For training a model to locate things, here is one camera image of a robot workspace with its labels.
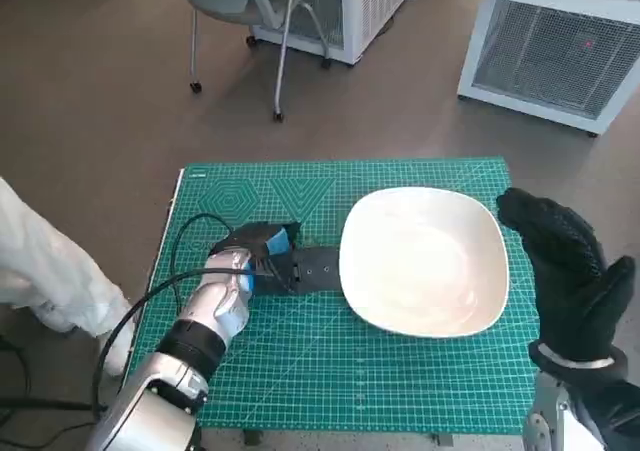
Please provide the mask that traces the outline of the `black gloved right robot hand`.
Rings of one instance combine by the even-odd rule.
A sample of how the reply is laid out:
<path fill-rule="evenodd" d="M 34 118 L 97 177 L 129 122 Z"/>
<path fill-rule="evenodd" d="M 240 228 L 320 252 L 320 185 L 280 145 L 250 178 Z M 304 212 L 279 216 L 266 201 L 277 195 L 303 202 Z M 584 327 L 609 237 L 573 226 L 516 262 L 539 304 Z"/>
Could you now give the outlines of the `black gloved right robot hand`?
<path fill-rule="evenodd" d="M 617 324 L 634 294 L 635 260 L 607 263 L 593 227 L 549 198 L 511 187 L 497 207 L 531 262 L 545 351 L 576 364 L 611 361 Z"/>

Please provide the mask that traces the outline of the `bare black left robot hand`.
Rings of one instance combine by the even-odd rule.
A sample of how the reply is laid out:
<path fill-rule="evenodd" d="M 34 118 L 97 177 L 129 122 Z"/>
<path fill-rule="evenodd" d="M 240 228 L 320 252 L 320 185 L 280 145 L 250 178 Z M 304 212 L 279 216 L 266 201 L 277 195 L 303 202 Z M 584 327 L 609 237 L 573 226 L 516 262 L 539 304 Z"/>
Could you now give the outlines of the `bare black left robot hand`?
<path fill-rule="evenodd" d="M 249 288 L 255 296 L 301 296 L 341 289 L 339 250 L 331 246 L 299 247 L 299 222 L 248 223 L 213 245 L 210 254 L 243 249 L 249 253 Z"/>

